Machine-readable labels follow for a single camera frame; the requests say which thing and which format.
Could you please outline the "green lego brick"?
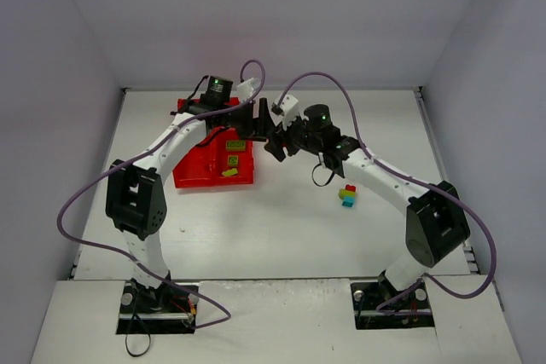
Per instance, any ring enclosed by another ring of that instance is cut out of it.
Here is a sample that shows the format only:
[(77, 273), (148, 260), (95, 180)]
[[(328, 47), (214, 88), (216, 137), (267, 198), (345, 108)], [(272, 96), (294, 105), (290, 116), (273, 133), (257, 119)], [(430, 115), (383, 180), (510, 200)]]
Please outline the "green lego brick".
[(247, 144), (244, 140), (227, 140), (225, 149), (227, 152), (244, 152), (247, 149)]

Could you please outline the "small green lego piece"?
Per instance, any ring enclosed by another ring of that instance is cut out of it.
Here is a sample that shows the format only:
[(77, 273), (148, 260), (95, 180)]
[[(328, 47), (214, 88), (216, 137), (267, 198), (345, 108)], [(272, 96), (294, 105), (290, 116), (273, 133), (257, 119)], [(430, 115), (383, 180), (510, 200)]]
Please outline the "small green lego piece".
[(239, 156), (229, 155), (227, 164), (228, 164), (228, 167), (237, 167), (239, 164)]

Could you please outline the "green curved lego piece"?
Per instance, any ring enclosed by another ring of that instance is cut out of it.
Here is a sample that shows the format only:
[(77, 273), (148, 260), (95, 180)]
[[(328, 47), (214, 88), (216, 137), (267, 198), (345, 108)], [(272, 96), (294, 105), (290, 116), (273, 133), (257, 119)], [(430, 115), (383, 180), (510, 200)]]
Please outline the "green curved lego piece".
[(239, 171), (236, 168), (231, 168), (222, 172), (223, 177), (232, 177), (238, 174), (239, 174)]

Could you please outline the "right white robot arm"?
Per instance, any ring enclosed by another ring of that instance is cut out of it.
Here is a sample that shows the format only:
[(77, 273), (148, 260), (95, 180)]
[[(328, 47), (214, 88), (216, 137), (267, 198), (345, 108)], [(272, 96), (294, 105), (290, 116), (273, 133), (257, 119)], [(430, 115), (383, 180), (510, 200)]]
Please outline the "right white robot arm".
[(299, 151), (316, 155), (324, 168), (361, 184), (405, 217), (406, 250), (378, 277), (386, 294), (393, 296), (412, 286), (470, 236), (463, 210), (437, 193), (441, 190), (457, 198), (450, 183), (424, 188), (408, 182), (404, 173), (394, 176), (384, 170), (356, 138), (333, 125), (328, 106), (316, 104), (300, 113), (297, 101), (283, 101), (275, 103), (272, 112), (282, 121), (270, 133), (265, 149), (278, 160)]

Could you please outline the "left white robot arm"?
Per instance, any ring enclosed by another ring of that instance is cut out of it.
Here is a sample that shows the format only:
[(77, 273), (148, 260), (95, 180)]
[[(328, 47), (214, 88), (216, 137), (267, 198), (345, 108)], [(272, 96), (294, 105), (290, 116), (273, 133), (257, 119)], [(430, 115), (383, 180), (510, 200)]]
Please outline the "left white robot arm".
[(223, 113), (230, 107), (231, 82), (209, 78), (207, 90), (199, 100), (186, 102), (175, 114), (172, 123), (154, 141), (157, 151), (126, 165), (107, 179), (106, 215), (125, 237), (129, 252), (150, 272), (135, 267), (133, 286), (157, 301), (166, 290), (164, 280), (171, 278), (162, 255), (159, 230), (166, 219), (164, 193), (166, 178), (191, 149), (203, 142), (215, 128), (235, 130), (242, 140), (265, 142), (274, 123), (267, 100), (259, 100), (258, 116), (254, 115), (254, 95), (260, 81), (249, 78), (236, 87), (242, 107)]

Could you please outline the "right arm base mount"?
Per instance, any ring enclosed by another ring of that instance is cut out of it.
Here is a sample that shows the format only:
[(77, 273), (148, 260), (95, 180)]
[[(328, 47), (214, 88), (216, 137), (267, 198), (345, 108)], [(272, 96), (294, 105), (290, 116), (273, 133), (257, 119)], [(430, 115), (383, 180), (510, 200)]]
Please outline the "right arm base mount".
[(355, 328), (360, 331), (406, 330), (433, 328), (431, 304), (422, 280), (409, 292), (388, 303), (377, 281), (356, 281), (350, 284)]

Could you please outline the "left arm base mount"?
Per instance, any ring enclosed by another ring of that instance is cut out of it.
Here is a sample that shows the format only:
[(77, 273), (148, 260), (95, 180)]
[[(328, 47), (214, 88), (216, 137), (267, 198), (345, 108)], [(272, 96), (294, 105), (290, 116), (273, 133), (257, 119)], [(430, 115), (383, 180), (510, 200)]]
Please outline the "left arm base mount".
[(160, 298), (126, 281), (120, 298), (116, 333), (140, 335), (194, 334), (199, 298), (162, 285)]

